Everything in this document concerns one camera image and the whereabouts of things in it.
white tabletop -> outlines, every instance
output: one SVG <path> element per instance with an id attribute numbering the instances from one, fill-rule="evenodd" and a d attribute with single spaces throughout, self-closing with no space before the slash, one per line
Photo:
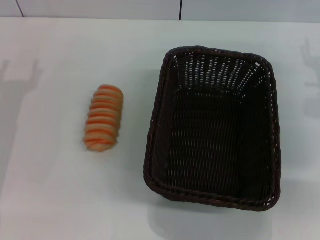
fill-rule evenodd
<path id="1" fill-rule="evenodd" d="M 320 24 L 0 19 L 1 240 L 318 240 Z M 277 80 L 282 195 L 267 212 L 171 202 L 143 179 L 163 58 L 255 53 Z M 87 151 L 94 91 L 121 88 L 118 145 Z"/>

dark brown wicker basket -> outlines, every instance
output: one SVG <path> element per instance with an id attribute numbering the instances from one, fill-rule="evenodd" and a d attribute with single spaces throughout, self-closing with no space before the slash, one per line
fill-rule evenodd
<path id="1" fill-rule="evenodd" d="M 172 201 L 266 211 L 280 197 L 277 88 L 263 57 L 201 46 L 164 58 L 144 180 Z"/>

